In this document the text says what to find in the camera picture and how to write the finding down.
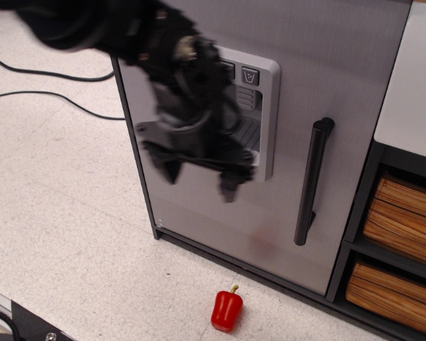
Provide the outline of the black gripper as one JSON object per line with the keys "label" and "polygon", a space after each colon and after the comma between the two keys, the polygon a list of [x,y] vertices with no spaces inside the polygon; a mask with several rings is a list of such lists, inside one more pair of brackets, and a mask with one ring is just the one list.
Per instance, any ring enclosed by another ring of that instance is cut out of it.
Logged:
{"label": "black gripper", "polygon": [[242,122],[239,109],[214,109],[193,122],[183,122],[158,108],[156,121],[136,125],[136,133],[153,166],[175,184],[184,163],[220,173],[219,191],[235,201],[239,186],[253,180],[252,155],[233,139]]}

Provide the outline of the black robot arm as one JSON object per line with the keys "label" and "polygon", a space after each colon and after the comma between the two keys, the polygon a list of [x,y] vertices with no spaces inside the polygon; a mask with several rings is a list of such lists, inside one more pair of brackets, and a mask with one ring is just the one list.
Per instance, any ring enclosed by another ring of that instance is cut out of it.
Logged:
{"label": "black robot arm", "polygon": [[50,48],[97,49],[147,74],[158,118],[135,131],[169,183],[184,163],[208,168],[232,202],[253,179],[252,155],[232,136],[241,112],[226,93],[229,69],[181,11],[162,1],[0,1],[0,10],[16,12]]}

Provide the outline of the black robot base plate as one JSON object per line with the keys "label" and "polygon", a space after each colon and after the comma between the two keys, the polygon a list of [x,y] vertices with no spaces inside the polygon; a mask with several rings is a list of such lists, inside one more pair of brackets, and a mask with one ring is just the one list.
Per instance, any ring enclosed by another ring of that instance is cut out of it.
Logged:
{"label": "black robot base plate", "polygon": [[11,318],[22,340],[73,341],[68,334],[14,301],[11,301]]}

